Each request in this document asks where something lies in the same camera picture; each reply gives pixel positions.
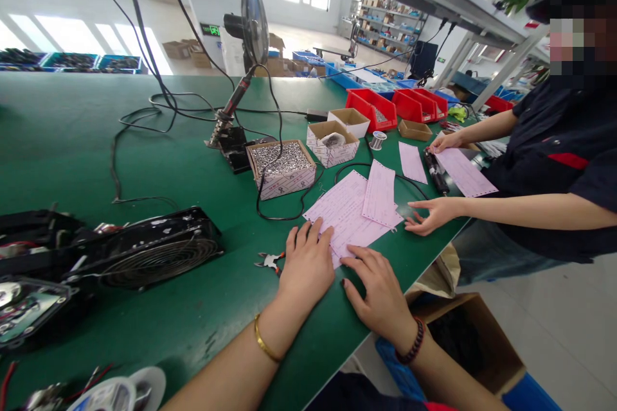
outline exit sign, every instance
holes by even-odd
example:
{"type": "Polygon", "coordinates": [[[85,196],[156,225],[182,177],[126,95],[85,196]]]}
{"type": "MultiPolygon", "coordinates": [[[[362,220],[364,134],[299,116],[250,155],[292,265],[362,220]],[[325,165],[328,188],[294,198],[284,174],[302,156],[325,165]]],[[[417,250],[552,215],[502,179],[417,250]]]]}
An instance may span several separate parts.
{"type": "Polygon", "coordinates": [[[201,31],[204,35],[216,35],[217,37],[220,37],[220,31],[218,26],[204,24],[203,22],[200,22],[199,25],[201,26],[201,31]]]}

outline gold bangle bracelet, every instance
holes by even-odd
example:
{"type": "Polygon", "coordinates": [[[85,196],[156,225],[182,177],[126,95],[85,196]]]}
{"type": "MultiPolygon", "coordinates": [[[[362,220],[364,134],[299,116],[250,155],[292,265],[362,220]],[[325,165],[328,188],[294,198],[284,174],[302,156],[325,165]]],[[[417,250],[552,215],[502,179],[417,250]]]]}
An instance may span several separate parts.
{"type": "Polygon", "coordinates": [[[272,361],[280,363],[283,358],[277,358],[274,352],[270,350],[270,347],[265,344],[262,336],[259,334],[259,328],[257,327],[257,320],[259,319],[259,315],[261,315],[261,313],[257,313],[255,315],[255,338],[257,339],[257,344],[259,344],[259,348],[262,349],[272,361]]]}

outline pliers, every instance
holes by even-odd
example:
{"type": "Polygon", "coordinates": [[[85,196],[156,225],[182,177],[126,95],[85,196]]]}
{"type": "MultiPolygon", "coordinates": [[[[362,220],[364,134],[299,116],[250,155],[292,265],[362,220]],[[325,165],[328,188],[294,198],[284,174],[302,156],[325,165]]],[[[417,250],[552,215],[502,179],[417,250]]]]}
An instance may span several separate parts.
{"type": "Polygon", "coordinates": [[[279,260],[280,258],[285,258],[285,253],[283,252],[280,255],[277,256],[273,256],[271,254],[266,254],[265,252],[259,252],[259,255],[262,259],[264,259],[264,262],[257,262],[255,263],[256,267],[270,267],[274,270],[274,272],[276,273],[276,275],[278,277],[281,277],[281,273],[283,270],[281,270],[279,267],[276,266],[276,261],[279,260]]]}

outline green workbench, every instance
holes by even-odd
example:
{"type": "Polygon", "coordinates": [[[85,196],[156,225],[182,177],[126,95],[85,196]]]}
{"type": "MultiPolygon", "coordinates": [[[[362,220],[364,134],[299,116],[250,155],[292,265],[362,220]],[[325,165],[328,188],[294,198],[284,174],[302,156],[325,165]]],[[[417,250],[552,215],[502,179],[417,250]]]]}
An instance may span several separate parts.
{"type": "MultiPolygon", "coordinates": [[[[174,92],[197,92],[214,106],[224,105],[231,85],[223,77],[169,76],[174,92]]],[[[338,84],[317,79],[273,79],[283,110],[343,108],[346,92],[338,84]]],[[[118,118],[148,104],[159,92],[151,76],[0,73],[0,214],[48,208],[58,202],[66,211],[96,226],[124,224],[171,213],[158,201],[112,205],[110,145],[122,127],[118,118]]],[[[202,107],[195,97],[179,98],[182,107],[202,107]]],[[[253,79],[242,100],[249,109],[274,109],[267,80],[253,79]]],[[[170,111],[148,124],[164,128],[170,111]]],[[[243,125],[278,135],[278,115],[241,113],[243,125]]],[[[35,389],[56,382],[83,383],[97,365],[119,365],[112,375],[129,375],[158,365],[167,375],[166,399],[203,368],[274,297],[278,278],[257,268],[258,252],[284,250],[289,229],[303,219],[273,222],[255,211],[253,174],[233,175],[218,151],[207,149],[213,123],[177,118],[169,134],[129,129],[118,145],[118,175],[123,197],[166,196],[181,208],[199,206],[223,233],[226,253],[187,274],[143,293],[106,290],[105,297],[66,339],[20,355],[8,393],[8,409],[23,404],[35,389]]],[[[439,130],[433,124],[435,132],[439,130]]],[[[307,121],[283,115],[283,138],[307,136],[307,121]]],[[[401,173],[400,136],[388,140],[375,158],[401,173]]],[[[425,146],[426,143],[406,140],[425,146]]],[[[364,143],[355,162],[369,162],[364,143]]],[[[333,186],[341,166],[327,169],[306,197],[309,208],[333,186]]],[[[358,172],[368,177],[368,167],[358,172]]],[[[418,184],[430,197],[432,185],[418,184]]],[[[300,211],[294,193],[262,203],[269,216],[300,211]]],[[[408,201],[422,197],[407,182],[395,181],[398,212],[409,213],[408,201]]],[[[389,258],[403,290],[409,288],[454,238],[465,220],[453,221],[422,238],[388,233],[373,248],[389,258]]],[[[336,270],[336,282],[311,313],[265,395],[262,409],[301,410],[321,390],[368,335],[347,301],[340,280],[361,283],[347,268],[336,270]]],[[[7,355],[0,374],[8,367],[7,355]]]]}

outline fan grille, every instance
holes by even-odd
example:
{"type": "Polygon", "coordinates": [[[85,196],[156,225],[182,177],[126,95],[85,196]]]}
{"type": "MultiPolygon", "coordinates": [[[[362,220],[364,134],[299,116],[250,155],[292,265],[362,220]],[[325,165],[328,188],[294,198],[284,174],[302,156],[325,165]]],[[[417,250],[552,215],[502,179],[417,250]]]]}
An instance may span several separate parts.
{"type": "Polygon", "coordinates": [[[140,288],[192,270],[216,255],[217,244],[212,240],[176,241],[110,265],[102,280],[108,286],[140,288]]]}

